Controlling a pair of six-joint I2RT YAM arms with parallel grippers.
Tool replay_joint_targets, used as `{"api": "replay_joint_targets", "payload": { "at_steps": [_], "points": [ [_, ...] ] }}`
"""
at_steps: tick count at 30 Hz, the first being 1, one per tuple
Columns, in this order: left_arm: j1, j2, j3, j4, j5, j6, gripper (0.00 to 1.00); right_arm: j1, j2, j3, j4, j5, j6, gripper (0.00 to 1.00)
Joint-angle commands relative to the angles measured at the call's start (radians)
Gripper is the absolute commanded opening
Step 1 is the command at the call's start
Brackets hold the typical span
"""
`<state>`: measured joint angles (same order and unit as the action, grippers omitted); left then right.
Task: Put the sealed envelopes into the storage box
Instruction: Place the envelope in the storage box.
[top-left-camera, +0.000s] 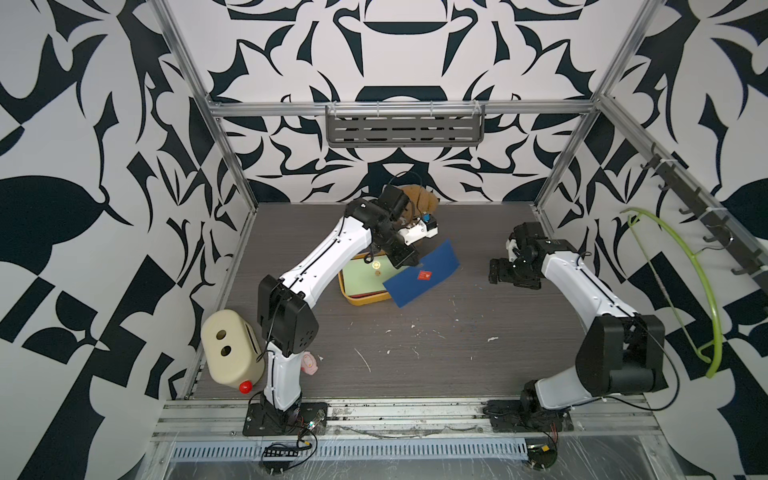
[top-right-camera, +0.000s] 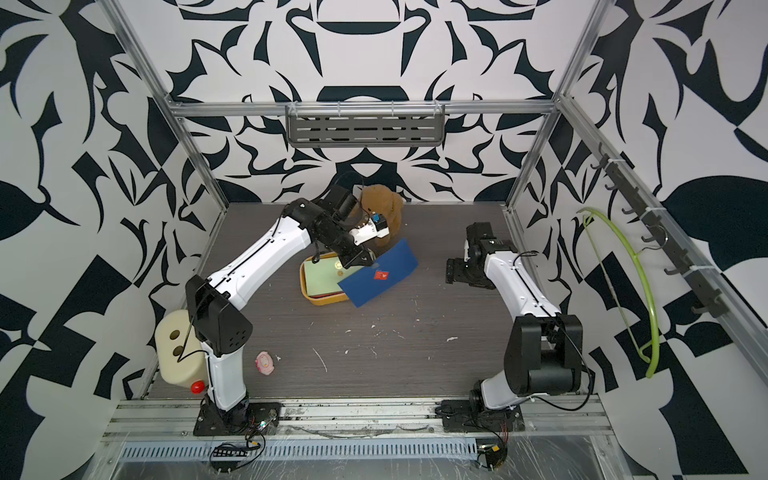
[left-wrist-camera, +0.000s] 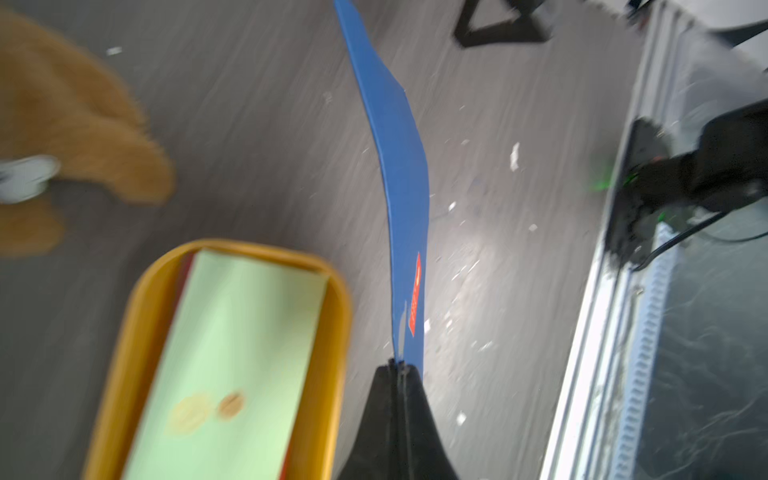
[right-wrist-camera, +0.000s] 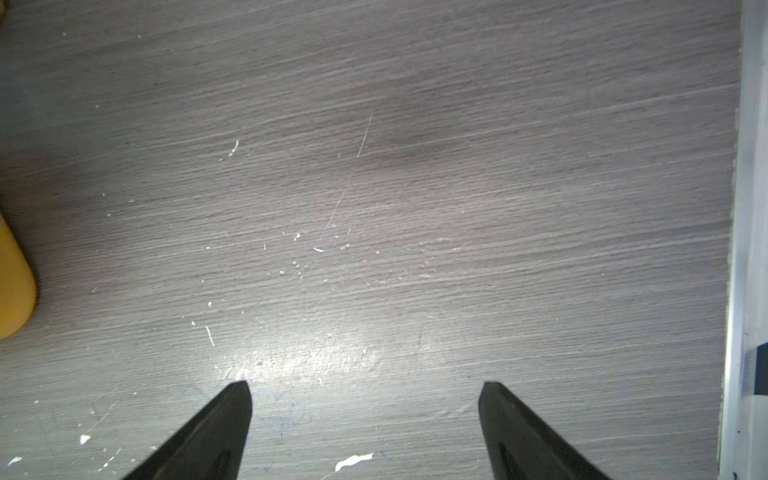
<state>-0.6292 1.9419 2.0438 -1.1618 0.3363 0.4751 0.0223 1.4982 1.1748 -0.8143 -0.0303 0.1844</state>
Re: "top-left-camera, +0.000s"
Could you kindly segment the dark blue envelope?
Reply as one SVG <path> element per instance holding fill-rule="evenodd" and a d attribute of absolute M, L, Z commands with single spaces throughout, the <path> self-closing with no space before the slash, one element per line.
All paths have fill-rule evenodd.
<path fill-rule="evenodd" d="M 460 266 L 450 241 L 426 255 L 416 267 L 408 267 L 383 283 L 391 299 L 403 308 L 450 278 Z"/>

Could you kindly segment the light green envelope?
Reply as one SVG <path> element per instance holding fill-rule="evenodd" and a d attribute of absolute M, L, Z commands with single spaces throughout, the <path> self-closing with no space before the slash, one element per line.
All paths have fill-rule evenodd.
<path fill-rule="evenodd" d="M 374 257 L 370 263 L 366 258 L 353 259 L 342 269 L 344 291 L 350 297 L 380 293 L 386 290 L 384 283 L 398 273 L 385 255 Z"/>

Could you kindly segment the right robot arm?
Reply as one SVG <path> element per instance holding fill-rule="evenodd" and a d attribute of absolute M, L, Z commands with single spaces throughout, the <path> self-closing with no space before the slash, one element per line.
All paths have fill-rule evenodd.
<path fill-rule="evenodd" d="M 514 227 L 507 255 L 491 260 L 489 280 L 531 290 L 550 281 L 580 318 L 586 335 L 572 367 L 525 384 L 516 400 L 491 400 L 483 408 L 496 432 L 556 432 L 567 411 L 602 400 L 667 388 L 663 367 L 665 327 L 616 296 L 586 265 L 572 244 L 546 236 L 538 222 Z"/>

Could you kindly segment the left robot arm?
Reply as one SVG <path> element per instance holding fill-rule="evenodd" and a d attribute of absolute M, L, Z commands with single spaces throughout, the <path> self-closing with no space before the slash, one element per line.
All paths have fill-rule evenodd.
<path fill-rule="evenodd" d="M 265 340 L 266 385 L 244 426 L 255 435 L 285 435 L 301 429 L 301 366 L 304 351 L 319 332 L 317 300 L 343 267 L 367 247 L 400 268 L 419 263 L 401 231 L 410 198 L 387 186 L 377 198 L 349 203 L 333 230 L 298 265 L 280 277 L 265 276 L 258 287 L 258 323 Z"/>

